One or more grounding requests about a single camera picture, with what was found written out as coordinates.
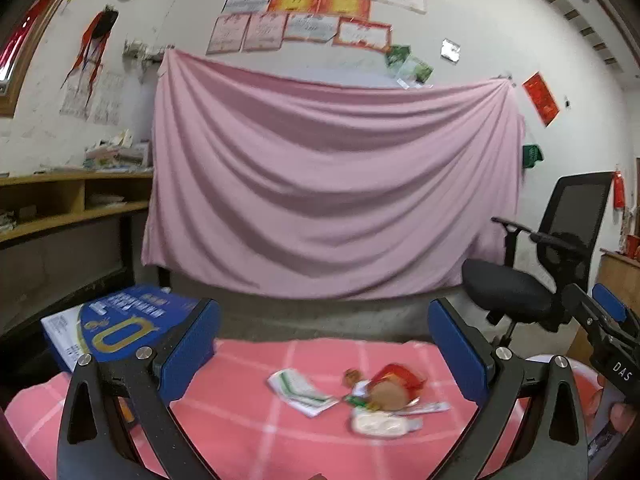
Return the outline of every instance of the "pink tablecloth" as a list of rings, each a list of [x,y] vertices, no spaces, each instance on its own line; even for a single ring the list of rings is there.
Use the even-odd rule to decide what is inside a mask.
[[[305,374],[322,391],[343,396],[342,373],[359,368],[371,377],[389,362],[407,364],[429,378],[422,398],[452,409],[422,415],[424,427],[395,440],[351,433],[344,403],[316,418],[282,403],[265,383],[284,367]],[[6,417],[43,472],[56,477],[58,428],[69,376],[22,391]],[[463,399],[438,349],[410,342],[317,339],[283,343],[220,340],[218,353],[171,406],[203,457],[225,480],[424,480],[455,443],[476,406]],[[485,471],[500,467],[522,410],[510,423]],[[163,474],[140,428],[132,431],[145,465]]]

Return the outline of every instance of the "hand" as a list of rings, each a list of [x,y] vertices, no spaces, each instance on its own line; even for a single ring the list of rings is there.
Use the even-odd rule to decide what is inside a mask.
[[[604,378],[604,376],[602,375],[598,375],[598,384],[602,387],[606,386],[606,378]],[[588,433],[591,433],[591,427],[596,417],[596,412],[598,411],[601,400],[602,390],[598,390],[593,394],[593,397],[591,397],[589,405],[584,413],[584,420],[587,425]],[[618,433],[625,434],[627,431],[629,431],[629,428],[631,428],[632,424],[636,420],[637,414],[638,410],[636,410],[633,406],[630,406],[629,404],[623,404],[622,402],[617,402],[611,407],[609,420]]]

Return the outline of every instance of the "red certificate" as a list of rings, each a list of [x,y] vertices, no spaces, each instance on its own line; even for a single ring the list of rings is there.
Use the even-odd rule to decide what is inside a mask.
[[[386,52],[391,46],[391,25],[340,18],[334,45],[357,46]]]
[[[320,0],[318,12],[368,20],[370,10],[371,0]]]
[[[536,105],[536,110],[538,110],[542,122],[545,123],[545,126],[549,126],[551,121],[558,115],[559,109],[540,72],[523,83],[522,86],[529,94],[533,104]]]
[[[316,12],[320,0],[271,0],[269,10]]]

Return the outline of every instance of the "window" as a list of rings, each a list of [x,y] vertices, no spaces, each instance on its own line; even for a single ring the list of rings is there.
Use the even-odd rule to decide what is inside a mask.
[[[36,0],[0,46],[0,117],[13,117],[31,58],[63,0]]]

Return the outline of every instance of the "wooden cabinet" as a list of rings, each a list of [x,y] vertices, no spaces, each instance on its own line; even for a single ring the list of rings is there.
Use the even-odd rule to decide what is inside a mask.
[[[35,206],[33,218],[18,219],[0,233],[0,246],[92,219],[145,210],[151,197],[152,173],[73,172],[0,178],[0,210]],[[117,204],[93,204],[97,194],[122,197]]]
[[[596,282],[602,283],[626,306],[640,314],[640,263],[621,254],[601,251]],[[592,351],[587,333],[580,327],[566,355],[589,365]]]

